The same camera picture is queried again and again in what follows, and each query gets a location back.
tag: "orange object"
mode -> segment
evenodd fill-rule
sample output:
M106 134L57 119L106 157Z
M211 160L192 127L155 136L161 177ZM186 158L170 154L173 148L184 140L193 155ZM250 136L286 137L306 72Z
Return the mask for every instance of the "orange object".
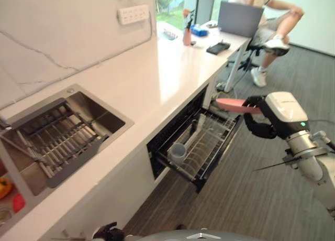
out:
M189 9L184 9L183 10L183 16L184 16L184 18L186 18L190 13L191 13L191 11Z
M8 179L0 177L0 199L8 195L12 188L13 184Z
M258 107L242 106L245 100L238 100L236 98L217 98L216 104L218 107L235 113L261 114Z

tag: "white cabinet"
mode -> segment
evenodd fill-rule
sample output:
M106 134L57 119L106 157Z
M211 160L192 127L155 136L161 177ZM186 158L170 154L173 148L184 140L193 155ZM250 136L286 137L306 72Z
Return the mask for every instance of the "white cabinet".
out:
M144 145L132 154L130 161L111 181L65 224L71 237L92 238L92 233L102 225L117 222L123 228L150 195L154 188L154 177L147 148ZM41 241L62 237L48 233Z

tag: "person's knee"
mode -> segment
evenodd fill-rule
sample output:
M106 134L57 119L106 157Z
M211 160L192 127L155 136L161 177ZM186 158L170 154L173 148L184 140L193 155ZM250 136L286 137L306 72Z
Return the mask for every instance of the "person's knee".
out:
M304 11L302 9L299 9L299 13L298 12L289 12L289 14L291 16L297 18L298 20L300 20L305 13L304 13Z
M285 44L288 45L288 43L289 43L289 37L288 37L288 35L286 35L286 36L283 38L283 42L284 42Z

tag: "power outlet strip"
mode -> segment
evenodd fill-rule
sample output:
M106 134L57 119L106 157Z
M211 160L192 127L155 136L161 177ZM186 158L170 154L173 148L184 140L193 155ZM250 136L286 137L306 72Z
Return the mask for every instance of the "power outlet strip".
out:
M122 25L136 23L149 18L149 8L147 4L118 9L117 12L119 22Z

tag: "white cup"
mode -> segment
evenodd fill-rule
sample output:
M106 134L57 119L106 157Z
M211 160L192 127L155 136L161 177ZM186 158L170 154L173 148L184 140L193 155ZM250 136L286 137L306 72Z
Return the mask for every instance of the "white cup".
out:
M180 166L181 164L183 164L184 159L186 157L185 146L181 143L174 143L171 146L169 153L167 154L167 157L175 164Z

